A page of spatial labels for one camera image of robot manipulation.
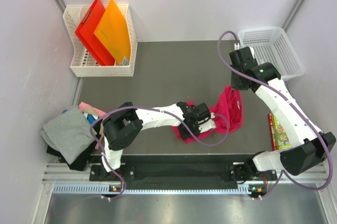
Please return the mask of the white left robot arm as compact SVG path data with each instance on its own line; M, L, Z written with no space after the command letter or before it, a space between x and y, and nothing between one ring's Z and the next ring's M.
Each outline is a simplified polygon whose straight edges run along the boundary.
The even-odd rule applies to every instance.
M201 134L216 128L214 114L205 103L198 106L178 102L166 107L155 107L150 110L132 108L131 102L103 120L104 151L101 174L108 180L119 175L123 150L144 130L172 126L178 131L181 139L191 138L191 134L200 138Z

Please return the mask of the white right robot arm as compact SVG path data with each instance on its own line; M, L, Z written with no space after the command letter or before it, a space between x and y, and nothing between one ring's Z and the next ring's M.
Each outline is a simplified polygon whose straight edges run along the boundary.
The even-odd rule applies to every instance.
M268 106L283 127L291 147L286 150L263 151L250 160L246 174L259 179L269 170L286 170L297 176L324 162L326 145L332 150L336 138L312 123L289 94L280 73L273 64L258 64L253 49L244 47L229 54L232 67L231 85L235 90L251 89Z

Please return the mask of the pink red t shirt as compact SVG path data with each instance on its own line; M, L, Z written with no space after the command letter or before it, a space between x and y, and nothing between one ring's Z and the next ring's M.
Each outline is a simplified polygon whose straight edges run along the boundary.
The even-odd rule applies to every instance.
M243 125L243 107L240 91L232 89L230 85L226 86L219 96L218 103L210 108L210 112L224 116L228 122L229 129L227 129L224 119L216 116L216 128L201 133L197 136L198 139L206 138L212 133L225 135L227 131L230 134L238 130Z

